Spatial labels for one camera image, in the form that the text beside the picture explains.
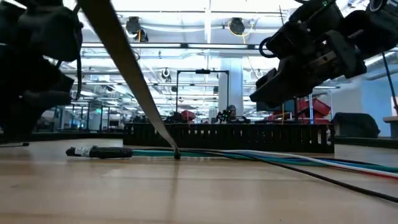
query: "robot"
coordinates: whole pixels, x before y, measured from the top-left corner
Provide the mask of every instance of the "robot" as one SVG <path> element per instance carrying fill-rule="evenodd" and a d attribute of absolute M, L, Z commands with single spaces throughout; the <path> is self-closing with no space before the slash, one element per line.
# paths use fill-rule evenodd
<path fill-rule="evenodd" d="M 0 2 L 0 127 L 8 139 L 30 134 L 44 111 L 70 104 L 74 80 L 44 56 L 72 62 L 82 43 L 83 25 L 62 0 L 17 2 L 26 8 Z"/>
<path fill-rule="evenodd" d="M 327 79 L 363 74 L 365 59 L 398 44 L 398 0 L 370 0 L 365 11 L 346 17 L 336 0 L 296 1 L 302 5 L 289 21 L 260 43 L 262 56 L 280 62 L 256 82 L 254 102 L 275 108 L 309 95 Z"/>

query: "white column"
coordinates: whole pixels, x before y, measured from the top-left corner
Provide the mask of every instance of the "white column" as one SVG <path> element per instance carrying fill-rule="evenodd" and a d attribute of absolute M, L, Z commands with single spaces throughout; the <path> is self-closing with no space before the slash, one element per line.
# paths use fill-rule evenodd
<path fill-rule="evenodd" d="M 242 58 L 221 58 L 220 70 L 229 70 L 229 79 L 225 73 L 218 74 L 218 111 L 226 109 L 227 97 L 229 105 L 235 105 L 236 116 L 243 115 L 243 67 Z"/>

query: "ceiling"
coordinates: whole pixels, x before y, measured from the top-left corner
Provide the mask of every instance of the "ceiling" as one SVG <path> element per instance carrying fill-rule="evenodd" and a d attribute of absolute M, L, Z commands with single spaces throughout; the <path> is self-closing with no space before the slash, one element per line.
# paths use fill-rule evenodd
<path fill-rule="evenodd" d="M 369 0 L 337 0 L 337 4 L 344 15 L 356 9 L 364 9 Z M 113 6 L 124 25 L 129 16 L 138 16 L 141 27 L 149 37 L 149 43 L 200 43 L 200 44 L 252 44 L 258 45 L 264 38 L 273 35 L 286 21 L 299 3 L 294 0 L 145 0 L 126 1 L 112 0 Z M 67 7 L 75 6 L 74 0 L 64 0 Z M 245 25 L 243 39 L 232 35 L 228 29 L 228 22 L 232 17 L 241 17 Z M 79 18 L 84 23 L 83 42 L 99 43 L 100 40 L 93 32 L 90 23 L 82 12 Z M 162 72 L 167 68 L 170 72 L 171 83 L 176 82 L 177 70 L 195 70 L 201 68 L 219 69 L 222 58 L 242 58 L 244 80 L 244 113 L 255 110 L 255 104 L 248 96 L 255 90 L 256 80 L 270 69 L 277 67 L 277 58 L 261 57 L 257 50 L 243 49 L 156 49 L 136 48 L 136 55 L 140 56 L 139 65 L 144 72 L 145 79 L 151 83 L 165 83 Z M 83 98 L 79 104 L 89 101 L 102 101 L 111 105 L 120 113 L 136 114 L 141 112 L 139 105 L 118 73 L 113 61 L 102 47 L 83 47 L 81 51 L 83 65 Z M 379 59 L 372 63 L 377 69 Z M 75 78 L 76 62 L 64 63 L 63 71 Z M 202 108 L 203 117 L 209 108 L 218 106 L 218 96 L 214 94 L 214 86 L 218 84 L 216 74 L 200 75 L 194 73 L 181 74 L 179 83 L 196 83 L 202 86 L 181 86 L 178 94 L 182 95 L 179 104 L 191 108 Z M 337 81 L 326 82 L 327 85 L 344 86 L 349 80 L 340 78 Z M 158 85 L 150 88 L 159 112 L 169 115 L 175 110 L 175 92 L 172 86 Z"/>

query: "black barrier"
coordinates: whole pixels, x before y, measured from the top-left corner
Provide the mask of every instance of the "black barrier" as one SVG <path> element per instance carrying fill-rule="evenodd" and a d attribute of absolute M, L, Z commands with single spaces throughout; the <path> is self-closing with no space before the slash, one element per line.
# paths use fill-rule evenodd
<path fill-rule="evenodd" d="M 334 153 L 334 130 L 324 124 L 166 124 L 181 148 Z M 168 147 L 151 124 L 125 127 L 123 144 Z"/>

